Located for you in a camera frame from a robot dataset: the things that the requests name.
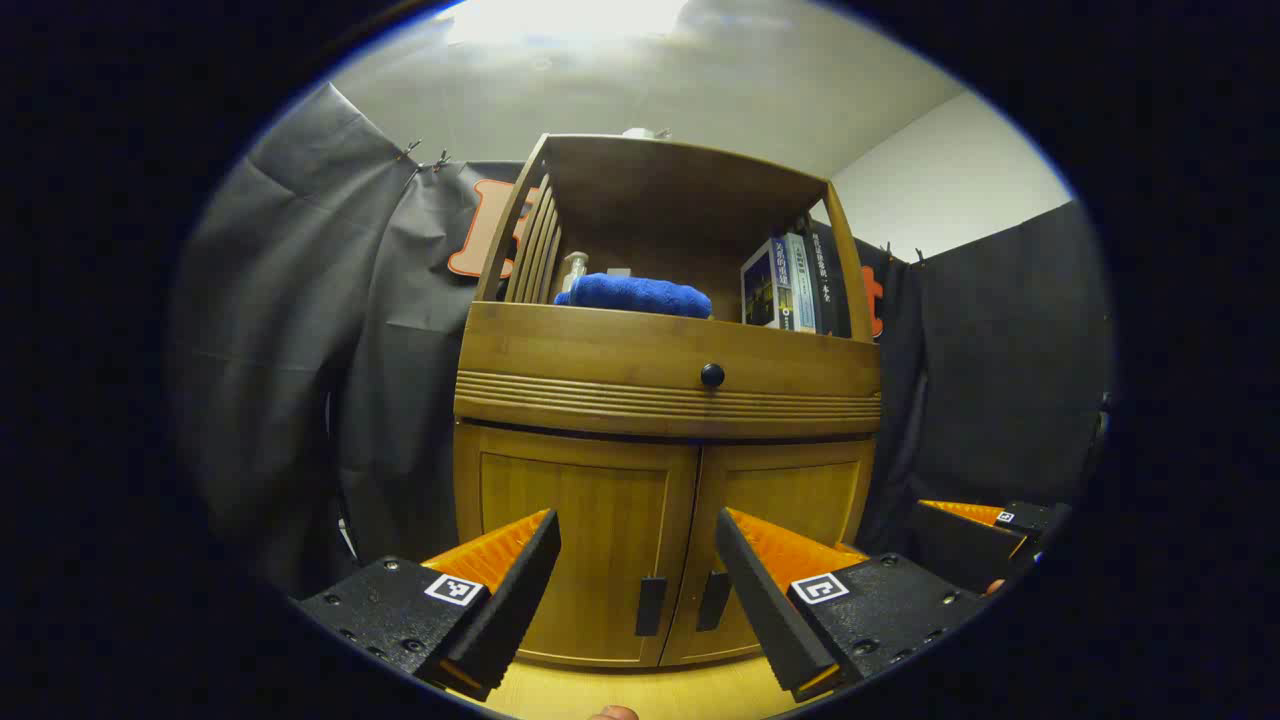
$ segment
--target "wooden cabinet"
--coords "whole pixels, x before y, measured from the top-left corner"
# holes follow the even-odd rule
[[[741,264],[815,202],[831,218],[852,337],[744,324]],[[692,284],[713,319],[552,305],[575,251],[589,272]],[[453,405],[460,539],[559,512],[561,555],[522,657],[652,667],[755,651],[732,592],[718,625],[699,630],[707,578],[723,570],[714,527],[726,505],[852,541],[881,410],[860,266],[829,181],[677,142],[539,140],[488,250]],[[653,621],[637,628],[640,615]]]
[[[658,664],[676,605],[698,448],[458,424],[454,495],[465,539],[543,507],[561,553],[520,655],[611,667]],[[640,582],[666,578],[657,633],[637,637]]]
[[[873,452],[873,441],[703,448],[689,556],[662,665],[759,650],[733,592],[719,625],[696,630],[707,578],[724,571],[716,552],[719,509],[749,512],[826,544],[850,541],[867,502]]]

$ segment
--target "wooden floor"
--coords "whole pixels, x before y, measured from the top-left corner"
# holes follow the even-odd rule
[[[586,720],[605,705],[630,707],[640,720],[760,720],[797,707],[791,693],[778,688],[764,656],[652,671],[573,670],[517,660],[484,705],[524,720]]]

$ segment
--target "ceiling light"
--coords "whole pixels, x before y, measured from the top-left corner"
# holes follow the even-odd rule
[[[466,0],[442,12],[435,20],[452,23],[449,45],[531,40],[598,42],[667,35],[685,3],[687,0]]]

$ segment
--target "round drawer knob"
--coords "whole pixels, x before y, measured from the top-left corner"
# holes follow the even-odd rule
[[[724,368],[721,368],[716,363],[708,363],[703,365],[703,384],[707,387],[719,387],[724,382]]]

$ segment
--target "drawer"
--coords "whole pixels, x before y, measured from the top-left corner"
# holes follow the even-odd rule
[[[708,364],[724,374],[703,383]],[[719,320],[474,302],[454,414],[567,430],[787,438],[879,428],[879,348]]]

